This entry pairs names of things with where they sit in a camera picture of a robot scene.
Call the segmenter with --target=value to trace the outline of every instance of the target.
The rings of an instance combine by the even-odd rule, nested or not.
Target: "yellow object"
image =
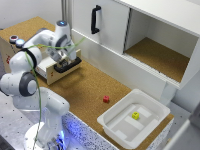
[[[138,118],[139,118],[139,113],[138,112],[134,112],[133,114],[132,114],[132,118],[133,119],[135,119],[135,120],[137,120]]]

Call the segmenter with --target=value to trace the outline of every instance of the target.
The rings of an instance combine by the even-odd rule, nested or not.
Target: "sink basin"
[[[132,114],[139,113],[133,119]],[[144,92],[134,89],[98,117],[105,133],[126,149],[137,148],[170,113],[170,109]]]

